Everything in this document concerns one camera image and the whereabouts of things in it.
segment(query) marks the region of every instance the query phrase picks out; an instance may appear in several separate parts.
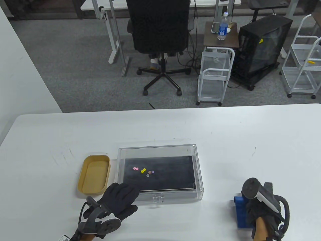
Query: blue bottle label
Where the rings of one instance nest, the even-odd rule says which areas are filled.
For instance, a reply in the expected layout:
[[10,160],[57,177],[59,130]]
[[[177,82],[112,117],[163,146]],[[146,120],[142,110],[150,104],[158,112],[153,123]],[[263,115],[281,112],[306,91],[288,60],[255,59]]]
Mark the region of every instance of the blue bottle label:
[[220,26],[219,35],[226,35],[226,33],[227,33],[227,27]]

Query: white wire cart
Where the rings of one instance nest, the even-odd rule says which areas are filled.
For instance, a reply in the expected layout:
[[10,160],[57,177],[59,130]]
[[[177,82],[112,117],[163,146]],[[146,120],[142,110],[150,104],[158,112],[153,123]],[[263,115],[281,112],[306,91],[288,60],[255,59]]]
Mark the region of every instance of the white wire cart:
[[[303,22],[312,16],[311,14],[304,17],[301,21],[299,29],[295,34],[290,50],[287,54],[280,74],[287,83],[288,97],[292,97],[292,93],[312,93],[311,98],[316,98],[316,93],[321,87],[321,80],[313,77],[315,71],[321,71],[321,46],[319,42],[321,38],[317,36],[299,35]],[[296,44],[297,39],[307,39],[306,44]],[[315,40],[313,44],[308,44],[309,40]],[[294,59],[295,67],[288,67],[286,63],[289,56]]]
[[223,104],[230,79],[235,53],[231,48],[205,47],[202,53],[201,73],[198,76],[197,102]]

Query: computer tower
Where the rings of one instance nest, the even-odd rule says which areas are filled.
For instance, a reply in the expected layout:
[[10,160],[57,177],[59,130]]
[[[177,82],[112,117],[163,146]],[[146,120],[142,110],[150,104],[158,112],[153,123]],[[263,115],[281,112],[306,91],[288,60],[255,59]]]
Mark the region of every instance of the computer tower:
[[241,27],[233,79],[253,90],[260,79],[277,68],[277,59],[291,24],[291,19],[269,15]]

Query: human hand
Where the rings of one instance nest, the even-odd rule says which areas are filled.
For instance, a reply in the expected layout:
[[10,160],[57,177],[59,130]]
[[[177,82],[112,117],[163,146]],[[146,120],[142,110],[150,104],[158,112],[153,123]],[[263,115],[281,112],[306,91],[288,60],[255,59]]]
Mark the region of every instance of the human hand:
[[248,225],[252,225],[254,235],[268,232],[268,237],[273,237],[275,231],[278,230],[278,226],[281,222],[284,222],[284,218],[281,213],[276,213],[271,210],[264,202],[260,202],[257,198],[249,199],[246,204],[247,216],[246,222]]
[[[132,205],[132,203],[138,195],[139,190],[134,186],[125,183],[113,183],[107,188],[102,198],[98,200],[97,203],[107,206],[115,217],[123,221],[137,211],[137,206]],[[83,217],[87,219],[93,210],[93,207],[87,209],[83,213]],[[98,218],[101,219],[105,216],[106,214],[102,214],[98,216]]]

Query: grey carpet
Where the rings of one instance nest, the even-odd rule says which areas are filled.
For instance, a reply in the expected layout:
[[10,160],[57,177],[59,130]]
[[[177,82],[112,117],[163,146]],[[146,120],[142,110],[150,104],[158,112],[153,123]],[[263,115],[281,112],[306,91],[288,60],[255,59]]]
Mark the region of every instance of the grey carpet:
[[[203,33],[206,21],[213,18],[199,18],[198,53],[203,49]],[[295,17],[286,46],[291,43],[302,17]],[[238,26],[247,24],[251,17],[235,17]],[[176,90],[167,80],[159,80],[143,96],[143,87],[155,75],[136,75],[137,67],[149,65],[149,58],[134,50],[131,35],[127,33],[128,19],[119,19],[119,30],[126,55],[131,57],[125,77],[121,77],[120,58],[108,64],[111,52],[107,30],[98,20],[40,20],[12,21],[21,42],[26,48],[40,75],[63,112],[116,111],[216,107],[216,103],[201,103],[196,106],[197,74],[190,76],[176,74],[172,78],[180,85],[183,95],[176,96]],[[305,32],[314,25],[308,21]],[[187,62],[187,54],[181,57]],[[169,58],[168,69],[180,68],[175,57]],[[230,86],[237,86],[230,81]],[[254,91],[240,86],[227,89],[223,106],[274,105],[319,103],[321,95],[312,100],[310,95],[295,94],[287,98],[279,70],[270,73],[256,84]]]

